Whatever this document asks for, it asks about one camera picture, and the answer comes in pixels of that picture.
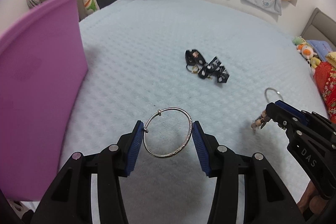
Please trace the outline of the right hand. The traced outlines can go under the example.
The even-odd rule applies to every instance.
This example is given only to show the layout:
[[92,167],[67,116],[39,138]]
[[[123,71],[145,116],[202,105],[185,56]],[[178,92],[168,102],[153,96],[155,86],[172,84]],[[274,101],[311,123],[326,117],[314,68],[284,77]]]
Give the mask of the right hand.
[[320,214],[325,208],[327,200],[324,200],[318,193],[317,188],[312,181],[307,185],[305,192],[297,203],[299,211],[303,213],[306,209],[310,209],[313,214]]

